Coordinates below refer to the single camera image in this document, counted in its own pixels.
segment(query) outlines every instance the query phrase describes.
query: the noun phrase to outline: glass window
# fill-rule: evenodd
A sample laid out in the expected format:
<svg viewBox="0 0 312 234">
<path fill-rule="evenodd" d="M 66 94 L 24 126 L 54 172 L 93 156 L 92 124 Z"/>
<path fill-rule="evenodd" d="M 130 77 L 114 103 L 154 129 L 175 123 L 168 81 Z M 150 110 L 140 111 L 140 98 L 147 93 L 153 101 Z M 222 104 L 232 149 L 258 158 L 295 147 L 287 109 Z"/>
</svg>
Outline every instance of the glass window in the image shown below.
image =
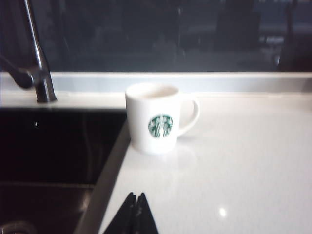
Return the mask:
<svg viewBox="0 0 312 234">
<path fill-rule="evenodd" d="M 312 71 L 311 0 L 32 0 L 52 71 Z M 34 62 L 22 0 L 1 53 Z"/>
</svg>

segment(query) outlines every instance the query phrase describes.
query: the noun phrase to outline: coffee mug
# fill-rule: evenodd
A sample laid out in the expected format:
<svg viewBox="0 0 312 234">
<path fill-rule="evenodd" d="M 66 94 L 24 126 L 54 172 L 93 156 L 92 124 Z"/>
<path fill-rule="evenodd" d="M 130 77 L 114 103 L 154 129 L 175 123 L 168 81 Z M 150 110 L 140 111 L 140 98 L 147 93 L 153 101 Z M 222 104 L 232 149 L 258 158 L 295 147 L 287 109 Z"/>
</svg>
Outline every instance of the coffee mug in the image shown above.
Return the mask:
<svg viewBox="0 0 312 234">
<path fill-rule="evenodd" d="M 191 120 L 179 126 L 183 101 L 193 102 Z M 199 117 L 195 97 L 181 95 L 178 88 L 161 83 L 140 83 L 126 90 L 126 108 L 132 146 L 148 154 L 171 151 L 177 137 L 194 126 Z"/>
</svg>

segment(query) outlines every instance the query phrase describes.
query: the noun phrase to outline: kitchen faucet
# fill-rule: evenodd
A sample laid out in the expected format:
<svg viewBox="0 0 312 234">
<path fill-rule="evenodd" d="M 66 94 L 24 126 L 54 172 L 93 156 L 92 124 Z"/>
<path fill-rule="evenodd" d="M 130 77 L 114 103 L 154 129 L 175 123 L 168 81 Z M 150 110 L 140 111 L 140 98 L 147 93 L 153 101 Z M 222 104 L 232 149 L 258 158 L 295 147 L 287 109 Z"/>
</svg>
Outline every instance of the kitchen faucet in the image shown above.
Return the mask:
<svg viewBox="0 0 312 234">
<path fill-rule="evenodd" d="M 28 89 L 35 87 L 37 102 L 54 101 L 57 100 L 57 98 L 54 94 L 49 66 L 39 44 L 30 1 L 24 0 L 24 4 L 32 36 L 32 45 L 35 50 L 37 66 L 30 68 L 18 68 L 0 54 L 0 68 L 6 70 L 12 76 L 16 84 L 21 88 Z"/>
</svg>

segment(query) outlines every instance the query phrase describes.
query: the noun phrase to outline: black sink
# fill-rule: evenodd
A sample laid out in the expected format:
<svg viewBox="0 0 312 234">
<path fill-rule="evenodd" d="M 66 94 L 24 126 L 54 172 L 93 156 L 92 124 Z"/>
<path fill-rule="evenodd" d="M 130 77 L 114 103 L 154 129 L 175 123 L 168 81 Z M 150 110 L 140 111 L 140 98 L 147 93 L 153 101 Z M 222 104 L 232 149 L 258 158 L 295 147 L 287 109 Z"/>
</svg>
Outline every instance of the black sink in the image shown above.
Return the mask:
<svg viewBox="0 0 312 234">
<path fill-rule="evenodd" d="M 125 120 L 124 111 L 0 109 L 0 227 L 72 233 Z"/>
</svg>

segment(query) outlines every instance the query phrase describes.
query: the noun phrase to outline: starbucks logo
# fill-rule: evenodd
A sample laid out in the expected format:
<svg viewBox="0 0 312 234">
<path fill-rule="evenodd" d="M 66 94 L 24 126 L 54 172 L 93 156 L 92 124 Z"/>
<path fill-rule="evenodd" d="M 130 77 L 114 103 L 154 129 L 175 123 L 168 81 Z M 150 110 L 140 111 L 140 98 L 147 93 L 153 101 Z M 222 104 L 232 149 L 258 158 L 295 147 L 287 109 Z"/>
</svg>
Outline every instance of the starbucks logo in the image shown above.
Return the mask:
<svg viewBox="0 0 312 234">
<path fill-rule="evenodd" d="M 158 115 L 153 117 L 149 124 L 148 130 L 155 138 L 166 137 L 172 129 L 172 118 L 169 115 Z"/>
</svg>

